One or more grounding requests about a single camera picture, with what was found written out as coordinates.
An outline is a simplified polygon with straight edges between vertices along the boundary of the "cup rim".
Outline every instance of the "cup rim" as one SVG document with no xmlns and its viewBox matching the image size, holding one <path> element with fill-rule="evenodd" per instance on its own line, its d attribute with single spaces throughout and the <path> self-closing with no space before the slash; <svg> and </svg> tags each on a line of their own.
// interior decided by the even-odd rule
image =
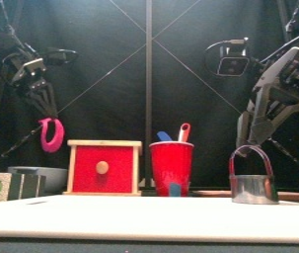
<svg viewBox="0 0 299 253">
<path fill-rule="evenodd" d="M 169 141 L 157 141 L 157 142 L 153 142 L 149 147 L 155 146 L 155 145 L 161 145 L 161 144 L 183 144 L 183 145 L 187 145 L 187 146 L 192 146 L 193 147 L 193 144 L 189 143 L 189 142 L 184 142 L 184 141 L 177 141 L 177 140 L 169 140 Z"/>
</svg>

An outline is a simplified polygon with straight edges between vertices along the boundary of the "black backdrop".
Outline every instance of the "black backdrop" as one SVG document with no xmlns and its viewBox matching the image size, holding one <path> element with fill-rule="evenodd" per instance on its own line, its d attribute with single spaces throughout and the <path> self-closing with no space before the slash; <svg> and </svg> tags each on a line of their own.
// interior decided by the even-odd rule
<svg viewBox="0 0 299 253">
<path fill-rule="evenodd" d="M 37 133 L 0 161 L 0 171 L 12 165 L 67 168 L 68 139 L 121 139 L 143 142 L 143 179 L 149 175 L 147 127 L 152 142 L 159 130 L 176 138 L 180 125 L 188 122 L 195 145 L 191 186 L 228 187 L 238 117 L 255 81 L 248 72 L 240 78 L 212 76 L 204 69 L 204 49 L 215 42 L 248 38 L 252 57 L 267 57 L 284 43 L 276 1 L 153 0 L 151 9 L 145 0 L 4 2 L 20 40 L 36 51 L 72 49 L 79 58 L 61 67 L 51 66 L 45 75 L 65 128 L 59 152 L 43 152 Z M 290 15 L 296 1 L 283 2 Z M 4 86 L 0 154 L 39 126 L 40 118 Z M 278 129 L 274 139 L 299 158 L 298 115 Z M 267 143 L 262 147 L 278 187 L 299 189 L 299 167 Z"/>
</svg>

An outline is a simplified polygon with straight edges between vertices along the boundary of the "metal pole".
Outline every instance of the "metal pole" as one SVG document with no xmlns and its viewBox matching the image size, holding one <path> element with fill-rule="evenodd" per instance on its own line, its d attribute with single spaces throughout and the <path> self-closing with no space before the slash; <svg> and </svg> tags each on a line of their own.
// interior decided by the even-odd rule
<svg viewBox="0 0 299 253">
<path fill-rule="evenodd" d="M 151 143 L 151 16 L 152 3 L 147 0 L 147 103 L 145 103 L 145 187 L 149 187 L 151 182 L 151 165 L 149 165 L 149 143 Z"/>
</svg>

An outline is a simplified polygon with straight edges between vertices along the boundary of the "table surface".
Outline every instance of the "table surface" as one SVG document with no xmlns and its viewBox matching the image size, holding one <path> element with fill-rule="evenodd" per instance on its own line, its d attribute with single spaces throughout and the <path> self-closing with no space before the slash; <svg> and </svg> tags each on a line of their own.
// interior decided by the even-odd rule
<svg viewBox="0 0 299 253">
<path fill-rule="evenodd" d="M 299 203 L 59 195 L 0 203 L 0 237 L 299 244 Z"/>
</svg>

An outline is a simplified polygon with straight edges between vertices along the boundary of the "small container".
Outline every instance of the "small container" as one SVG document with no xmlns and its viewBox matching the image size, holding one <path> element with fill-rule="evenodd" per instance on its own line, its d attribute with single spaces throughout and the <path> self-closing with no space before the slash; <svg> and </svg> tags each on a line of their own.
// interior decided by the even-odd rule
<svg viewBox="0 0 299 253">
<path fill-rule="evenodd" d="M 235 175 L 234 160 L 243 148 L 250 148 L 259 154 L 264 164 L 266 175 Z M 242 204 L 278 204 L 270 160 L 259 147 L 244 145 L 234 151 L 230 158 L 230 184 L 232 202 Z"/>
</svg>

